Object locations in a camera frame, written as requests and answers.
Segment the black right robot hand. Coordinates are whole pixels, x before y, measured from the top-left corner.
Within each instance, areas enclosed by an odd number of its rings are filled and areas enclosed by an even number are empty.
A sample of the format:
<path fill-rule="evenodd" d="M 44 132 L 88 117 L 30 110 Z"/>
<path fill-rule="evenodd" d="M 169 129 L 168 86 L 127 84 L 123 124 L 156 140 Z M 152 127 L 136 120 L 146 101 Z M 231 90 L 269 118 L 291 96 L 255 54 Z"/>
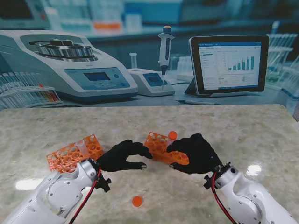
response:
<path fill-rule="evenodd" d="M 210 143 L 200 133 L 176 140 L 166 149 L 168 153 L 175 151 L 186 154 L 189 159 L 187 165 L 177 162 L 170 164 L 171 168 L 183 173 L 206 174 L 223 165 Z"/>

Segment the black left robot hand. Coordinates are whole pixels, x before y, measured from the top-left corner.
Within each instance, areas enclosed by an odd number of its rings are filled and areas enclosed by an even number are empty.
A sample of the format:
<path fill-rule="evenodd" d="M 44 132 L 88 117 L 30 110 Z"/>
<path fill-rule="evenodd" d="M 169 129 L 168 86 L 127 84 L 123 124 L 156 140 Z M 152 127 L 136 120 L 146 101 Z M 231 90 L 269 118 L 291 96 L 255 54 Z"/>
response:
<path fill-rule="evenodd" d="M 105 152 L 96 160 L 96 164 L 101 167 L 101 170 L 107 172 L 142 170 L 147 167 L 143 162 L 127 161 L 127 158 L 132 155 L 139 155 L 148 159 L 153 159 L 154 157 L 142 143 L 125 140 Z"/>

